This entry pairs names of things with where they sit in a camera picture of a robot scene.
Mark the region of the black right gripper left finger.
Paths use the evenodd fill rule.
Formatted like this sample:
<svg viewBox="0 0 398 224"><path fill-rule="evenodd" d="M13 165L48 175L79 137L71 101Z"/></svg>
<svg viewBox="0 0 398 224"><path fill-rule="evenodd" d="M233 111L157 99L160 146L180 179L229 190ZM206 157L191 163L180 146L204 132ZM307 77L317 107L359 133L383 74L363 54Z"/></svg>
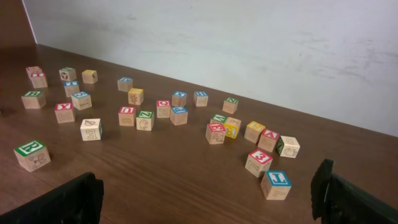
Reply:
<svg viewBox="0 0 398 224"><path fill-rule="evenodd" d="M104 182L86 172L1 215L1 223L99 223Z"/></svg>

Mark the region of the green R block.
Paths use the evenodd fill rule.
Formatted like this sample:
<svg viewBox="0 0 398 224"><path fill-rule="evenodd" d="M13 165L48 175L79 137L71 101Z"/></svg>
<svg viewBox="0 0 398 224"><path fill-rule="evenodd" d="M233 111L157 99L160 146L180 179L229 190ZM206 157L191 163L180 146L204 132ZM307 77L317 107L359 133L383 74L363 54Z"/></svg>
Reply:
<svg viewBox="0 0 398 224"><path fill-rule="evenodd" d="M33 172L51 162L48 149L39 140L33 140L14 149L19 164L29 172Z"/></svg>

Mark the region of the yellow S block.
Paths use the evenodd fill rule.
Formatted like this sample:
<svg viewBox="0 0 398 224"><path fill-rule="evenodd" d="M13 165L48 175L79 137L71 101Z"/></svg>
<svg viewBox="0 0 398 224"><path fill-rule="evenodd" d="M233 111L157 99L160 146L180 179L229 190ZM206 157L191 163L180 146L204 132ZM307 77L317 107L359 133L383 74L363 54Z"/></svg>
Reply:
<svg viewBox="0 0 398 224"><path fill-rule="evenodd" d="M128 91L128 103L131 105L141 105L144 101L144 90L139 88L131 88Z"/></svg>

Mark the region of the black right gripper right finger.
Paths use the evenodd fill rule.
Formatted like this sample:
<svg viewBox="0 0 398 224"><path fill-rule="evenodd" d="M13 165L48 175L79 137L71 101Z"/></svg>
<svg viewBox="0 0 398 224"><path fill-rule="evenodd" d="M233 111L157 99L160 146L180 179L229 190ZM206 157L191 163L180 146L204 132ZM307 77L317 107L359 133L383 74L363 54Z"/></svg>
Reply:
<svg viewBox="0 0 398 224"><path fill-rule="evenodd" d="M324 159L310 184L312 217L326 224L397 224L397 210L332 172Z"/></svg>

